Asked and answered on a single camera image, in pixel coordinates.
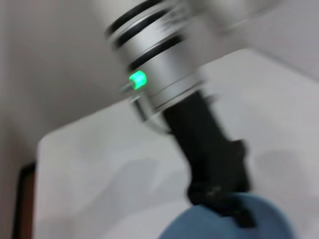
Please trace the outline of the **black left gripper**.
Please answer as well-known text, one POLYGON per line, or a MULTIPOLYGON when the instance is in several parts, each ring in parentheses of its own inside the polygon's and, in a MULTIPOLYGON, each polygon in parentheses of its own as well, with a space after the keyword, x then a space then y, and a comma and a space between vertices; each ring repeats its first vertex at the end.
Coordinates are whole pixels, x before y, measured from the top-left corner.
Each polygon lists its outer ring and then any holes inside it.
POLYGON ((224 193, 250 190, 244 142, 224 134, 200 92, 164 110, 163 116, 190 165, 189 201, 232 218, 241 228, 255 228, 257 223, 243 201, 224 193))

